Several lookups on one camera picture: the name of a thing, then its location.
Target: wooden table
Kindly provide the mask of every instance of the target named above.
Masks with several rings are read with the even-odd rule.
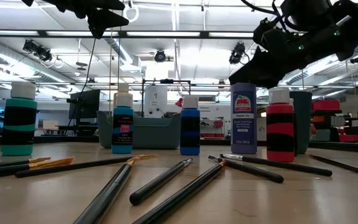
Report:
[[[309,149],[309,153],[358,167],[358,153]],[[187,156],[178,151],[136,150],[135,154],[158,154],[158,159],[139,161],[131,178],[104,218],[104,223],[132,223],[171,194],[191,182],[215,162],[208,155],[230,153],[229,146],[202,146],[192,165],[162,187],[143,204],[133,207],[129,196]],[[97,143],[55,143],[34,146],[32,157],[53,159],[75,156],[75,162],[119,157]],[[265,157],[260,147],[259,157]],[[1,161],[23,159],[2,157]],[[263,165],[284,176],[283,184],[225,168],[166,223],[274,223],[358,224],[358,174],[300,155],[296,163],[331,169],[323,177]],[[0,223],[73,223],[121,164],[17,179],[0,177]]]

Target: laboratory room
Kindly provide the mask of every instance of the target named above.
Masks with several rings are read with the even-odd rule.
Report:
[[[0,0],[0,224],[358,224],[358,0]]]

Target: ceiling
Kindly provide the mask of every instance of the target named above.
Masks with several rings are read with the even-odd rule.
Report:
[[[258,6],[270,7],[271,0],[254,0]],[[4,30],[88,30],[88,23],[84,19],[78,19],[74,13],[66,11],[61,13],[55,7],[42,1],[35,1],[32,8],[28,8],[21,1],[0,0],[0,29]],[[271,15],[262,12],[252,12],[240,0],[133,0],[133,5],[139,9],[139,15],[136,21],[128,26],[115,27],[114,30],[186,30],[186,31],[232,31],[232,32],[252,32],[260,23],[260,20]],[[127,12],[128,18],[135,16],[135,10]],[[33,55],[28,55],[23,51],[23,45],[26,39],[32,39],[39,45],[43,45],[51,50],[54,56],[63,61],[63,66],[57,64],[46,64],[47,67],[39,64],[39,61]],[[166,55],[172,61],[164,62],[167,71],[164,74],[168,78],[191,80],[198,83],[218,83],[227,78],[235,68],[241,65],[231,65],[229,56],[236,43],[243,42],[247,53],[252,56],[256,44],[249,38],[244,39],[116,39],[121,48],[132,58],[141,59],[142,63],[138,71],[133,69],[123,69],[119,66],[118,52],[111,50],[106,39],[96,40],[92,61],[87,69],[89,77],[96,78],[97,82],[108,82],[107,77],[112,77],[112,82],[117,82],[117,76],[120,76],[119,82],[140,83],[142,75],[150,79],[153,74],[147,73],[147,67],[155,64],[153,55],[157,50],[164,50]],[[94,39],[76,39],[76,38],[25,38],[25,37],[0,37],[0,49],[2,47],[12,50],[11,54],[21,55],[22,57],[33,60],[34,74],[41,69],[50,74],[50,76],[59,76],[62,82],[84,82],[87,70],[78,71],[76,62],[89,64],[90,53],[93,48]],[[280,82],[281,85],[343,85],[351,86],[358,82],[358,65],[338,62],[335,58],[322,59],[321,62],[314,63],[303,72],[308,72],[301,77],[301,71],[294,71],[287,74]],[[350,74],[333,82],[335,77],[343,74]],[[91,86],[90,88],[104,88],[108,86]],[[202,88],[195,87],[194,90],[204,91],[229,91],[229,88]],[[309,88],[316,96],[323,96],[337,91],[332,88]]]

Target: brush handle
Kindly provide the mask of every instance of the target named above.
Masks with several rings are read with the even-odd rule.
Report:
[[[121,158],[115,158],[115,159],[104,159],[104,160],[100,160],[100,161],[82,162],[82,163],[78,163],[78,164],[48,167],[48,168],[43,168],[43,169],[26,170],[26,171],[21,171],[21,172],[16,173],[15,176],[18,178],[31,177],[31,176],[35,176],[35,175],[51,174],[51,173],[62,172],[62,171],[67,171],[67,170],[75,170],[75,169],[82,169],[82,168],[88,168],[88,167],[103,166],[103,165],[108,165],[108,164],[116,164],[116,163],[120,163],[120,162],[125,162],[132,157],[133,156],[127,156],[127,157],[121,157]]]
[[[29,160],[16,161],[16,162],[0,162],[0,167],[16,166],[16,165],[22,165],[22,164],[28,164],[28,163],[29,163]]]
[[[28,170],[28,169],[30,169],[28,164],[0,167],[0,177],[4,177],[7,175],[14,175],[16,172],[19,172],[22,170]]]
[[[259,177],[266,178],[268,180],[271,180],[273,182],[281,184],[284,181],[284,178],[281,175],[275,174],[273,172],[269,172],[267,170],[262,170],[247,164],[241,164],[239,162],[230,161],[229,159],[226,159],[226,165],[228,167],[235,168],[237,170],[244,171],[249,174],[257,175]]]
[[[208,185],[219,174],[219,171],[221,171],[222,168],[223,167],[221,165],[217,164],[208,169],[188,185],[184,186],[171,197],[140,217],[133,224],[162,223],[166,218],[177,211],[179,207],[192,198],[192,196]]]
[[[349,166],[349,165],[346,165],[346,164],[343,164],[343,163],[340,163],[340,162],[336,162],[336,161],[332,161],[330,159],[326,159],[326,158],[319,157],[319,156],[311,156],[311,158],[358,173],[358,168],[357,167]]]
[[[333,174],[333,172],[331,170],[320,169],[320,168],[316,168],[316,167],[310,167],[310,166],[304,166],[304,165],[298,165],[298,164],[285,163],[285,162],[270,161],[267,159],[259,159],[259,158],[243,156],[242,160],[244,162],[264,164],[264,165],[279,167],[279,168],[283,168],[283,169],[307,172],[310,174],[319,174],[319,175],[324,175],[326,177],[330,177]]]
[[[152,195],[156,190],[158,190],[165,183],[167,183],[170,179],[176,176],[184,168],[184,163],[179,162],[177,165],[165,171],[164,173],[156,177],[154,180],[150,181],[148,184],[131,194],[131,196],[129,196],[129,201],[133,205],[139,205],[150,195]]]
[[[88,205],[74,224],[100,223],[104,215],[115,201],[132,172],[132,166],[124,164],[114,177],[103,187],[99,194]]]

